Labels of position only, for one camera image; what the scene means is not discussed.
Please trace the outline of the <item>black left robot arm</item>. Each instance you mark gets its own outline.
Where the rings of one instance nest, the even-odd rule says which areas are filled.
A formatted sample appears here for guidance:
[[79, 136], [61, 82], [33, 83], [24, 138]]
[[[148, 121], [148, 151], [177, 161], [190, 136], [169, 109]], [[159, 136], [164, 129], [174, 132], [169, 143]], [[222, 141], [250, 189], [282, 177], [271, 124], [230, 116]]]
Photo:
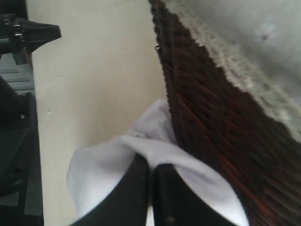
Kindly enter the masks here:
[[0, 3], [0, 223], [44, 225], [32, 53], [61, 37], [29, 20], [24, 0]]

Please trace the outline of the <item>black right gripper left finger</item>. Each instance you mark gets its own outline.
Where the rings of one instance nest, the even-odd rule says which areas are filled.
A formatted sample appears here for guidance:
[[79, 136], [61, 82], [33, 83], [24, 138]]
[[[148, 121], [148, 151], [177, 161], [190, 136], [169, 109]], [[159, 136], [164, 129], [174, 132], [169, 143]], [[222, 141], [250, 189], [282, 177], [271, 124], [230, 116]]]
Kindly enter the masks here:
[[149, 201], [149, 166], [136, 154], [109, 195], [74, 226], [144, 226]]

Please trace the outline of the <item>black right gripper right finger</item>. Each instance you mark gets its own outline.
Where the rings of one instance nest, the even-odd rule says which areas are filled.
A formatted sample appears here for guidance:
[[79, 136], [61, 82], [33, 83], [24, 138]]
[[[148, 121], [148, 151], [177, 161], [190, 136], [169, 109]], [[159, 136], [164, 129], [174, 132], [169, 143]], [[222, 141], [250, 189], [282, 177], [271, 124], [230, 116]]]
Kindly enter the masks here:
[[222, 225], [222, 217], [188, 188], [171, 164], [155, 169], [152, 204], [156, 226]]

